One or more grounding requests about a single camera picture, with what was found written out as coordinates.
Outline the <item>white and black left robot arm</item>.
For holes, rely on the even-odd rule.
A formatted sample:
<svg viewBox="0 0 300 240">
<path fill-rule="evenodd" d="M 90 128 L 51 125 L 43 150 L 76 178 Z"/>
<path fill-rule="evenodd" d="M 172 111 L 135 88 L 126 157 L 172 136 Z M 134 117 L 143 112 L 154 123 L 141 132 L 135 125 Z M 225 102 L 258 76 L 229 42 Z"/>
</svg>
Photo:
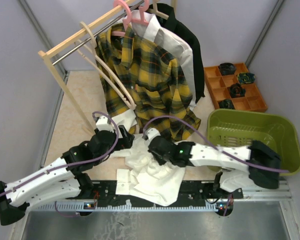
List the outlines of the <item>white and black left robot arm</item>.
<svg viewBox="0 0 300 240">
<path fill-rule="evenodd" d="M 71 147 L 48 166 L 14 182 L 0 181 L 0 224 L 11 225 L 50 202 L 91 197 L 94 185 L 86 171 L 113 152 L 131 148 L 134 139 L 123 125 L 118 131 L 96 129 L 90 140 Z"/>
</svg>

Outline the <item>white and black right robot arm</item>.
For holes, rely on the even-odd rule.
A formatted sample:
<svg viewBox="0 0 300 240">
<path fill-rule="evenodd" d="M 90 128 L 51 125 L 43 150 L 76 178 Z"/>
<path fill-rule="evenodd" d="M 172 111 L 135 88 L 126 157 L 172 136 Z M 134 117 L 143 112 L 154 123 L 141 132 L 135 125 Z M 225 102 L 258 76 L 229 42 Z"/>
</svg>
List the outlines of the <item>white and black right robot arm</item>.
<svg viewBox="0 0 300 240">
<path fill-rule="evenodd" d="M 213 185 L 213 192 L 219 198 L 245 187 L 279 188 L 281 158 L 258 140 L 239 147 L 212 147 L 192 141 L 173 143 L 156 136 L 149 143 L 148 151 L 160 165 L 170 163 L 180 168 L 211 166 L 225 169 Z"/>
</svg>

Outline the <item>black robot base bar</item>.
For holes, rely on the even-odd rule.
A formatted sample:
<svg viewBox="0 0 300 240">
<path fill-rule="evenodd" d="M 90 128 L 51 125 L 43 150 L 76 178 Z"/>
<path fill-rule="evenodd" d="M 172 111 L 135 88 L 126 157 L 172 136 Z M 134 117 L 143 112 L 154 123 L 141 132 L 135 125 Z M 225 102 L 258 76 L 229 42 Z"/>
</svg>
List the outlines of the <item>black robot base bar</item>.
<svg viewBox="0 0 300 240">
<path fill-rule="evenodd" d="M 93 211 L 208 211 L 228 216 L 233 210 L 233 201 L 243 198 L 238 188 L 230 193 L 221 189 L 217 182 L 198 180 L 166 183 L 163 186 L 132 182 L 102 180 L 93 184 L 88 196 L 79 196 L 82 201 L 82 216 Z"/>
</svg>

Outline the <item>pink plastic hanger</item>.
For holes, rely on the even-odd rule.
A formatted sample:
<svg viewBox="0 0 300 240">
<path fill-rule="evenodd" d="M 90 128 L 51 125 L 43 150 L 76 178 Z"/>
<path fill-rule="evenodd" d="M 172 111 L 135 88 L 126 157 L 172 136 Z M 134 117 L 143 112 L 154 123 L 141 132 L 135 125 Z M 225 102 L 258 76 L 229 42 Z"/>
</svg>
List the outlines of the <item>pink plastic hanger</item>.
<svg viewBox="0 0 300 240">
<path fill-rule="evenodd" d="M 150 23 L 151 15 L 147 12 L 140 10 L 133 10 L 131 13 L 127 14 L 127 17 L 122 18 L 120 21 L 123 24 L 123 30 L 112 30 L 112 35 L 116 37 L 123 37 L 126 34 L 128 26 L 131 26 L 134 30 L 140 29 L 140 36 L 142 37 L 145 29 Z"/>
</svg>

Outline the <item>yellow black plaid shirt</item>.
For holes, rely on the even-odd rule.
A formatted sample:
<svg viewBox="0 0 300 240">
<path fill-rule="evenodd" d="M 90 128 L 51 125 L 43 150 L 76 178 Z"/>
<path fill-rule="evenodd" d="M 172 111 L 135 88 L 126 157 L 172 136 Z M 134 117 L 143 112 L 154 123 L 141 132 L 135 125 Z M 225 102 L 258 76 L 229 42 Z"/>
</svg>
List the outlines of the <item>yellow black plaid shirt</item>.
<svg viewBox="0 0 300 240">
<path fill-rule="evenodd" d="M 148 125 L 166 139 L 189 138 L 201 119 L 190 109 L 193 94 L 178 60 L 164 48 L 122 23 L 112 25 L 96 37 L 95 51 L 117 75 L 136 104 L 134 113 L 140 128 Z"/>
</svg>

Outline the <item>beige wooden hanger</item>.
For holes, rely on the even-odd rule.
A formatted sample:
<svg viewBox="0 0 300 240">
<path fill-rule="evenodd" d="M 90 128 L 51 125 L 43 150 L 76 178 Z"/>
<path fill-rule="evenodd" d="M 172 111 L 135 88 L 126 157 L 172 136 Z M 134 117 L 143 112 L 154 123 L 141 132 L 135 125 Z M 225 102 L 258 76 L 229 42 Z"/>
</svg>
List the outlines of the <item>beige wooden hanger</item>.
<svg viewBox="0 0 300 240">
<path fill-rule="evenodd" d="M 76 51 L 81 55 L 83 59 L 85 59 L 91 66 L 93 66 L 97 72 L 105 79 L 105 81 L 115 90 L 115 92 L 119 95 L 119 97 L 122 99 L 122 101 L 131 109 L 135 110 L 136 104 L 128 92 L 128 90 L 125 88 L 121 80 L 118 78 L 118 76 L 110 69 L 110 67 L 103 61 L 101 58 L 97 55 L 96 53 L 96 47 L 97 47 L 97 42 L 95 40 L 95 37 L 93 36 L 92 31 L 90 28 L 83 22 L 81 21 L 80 26 L 83 28 L 84 32 L 90 36 L 90 42 L 91 47 L 86 46 L 85 44 L 83 45 L 95 58 L 95 61 L 99 63 L 107 72 L 105 74 L 102 69 L 100 69 L 95 62 L 90 60 L 87 56 L 85 56 L 79 49 Z"/>
</svg>

